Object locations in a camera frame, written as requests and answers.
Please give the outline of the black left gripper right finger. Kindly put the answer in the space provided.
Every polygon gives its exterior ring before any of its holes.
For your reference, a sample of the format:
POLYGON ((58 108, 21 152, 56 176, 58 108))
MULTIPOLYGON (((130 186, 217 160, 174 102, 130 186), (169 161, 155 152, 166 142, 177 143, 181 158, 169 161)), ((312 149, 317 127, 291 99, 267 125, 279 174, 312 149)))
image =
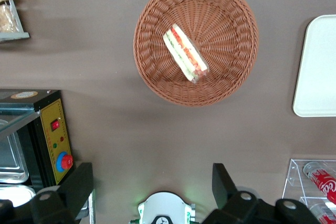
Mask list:
POLYGON ((238 190, 221 163, 213 164, 212 192, 217 209, 203 223, 319 223, 313 213, 297 200, 279 199, 272 206, 251 192, 238 190))

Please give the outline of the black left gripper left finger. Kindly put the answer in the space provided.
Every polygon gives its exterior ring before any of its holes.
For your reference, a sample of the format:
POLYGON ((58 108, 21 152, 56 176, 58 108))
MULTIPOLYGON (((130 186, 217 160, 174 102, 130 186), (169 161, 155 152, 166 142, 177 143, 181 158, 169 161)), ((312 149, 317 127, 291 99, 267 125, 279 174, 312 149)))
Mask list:
POLYGON ((92 191, 92 164, 81 163, 58 189, 45 188, 29 202, 33 223, 76 223, 92 191))

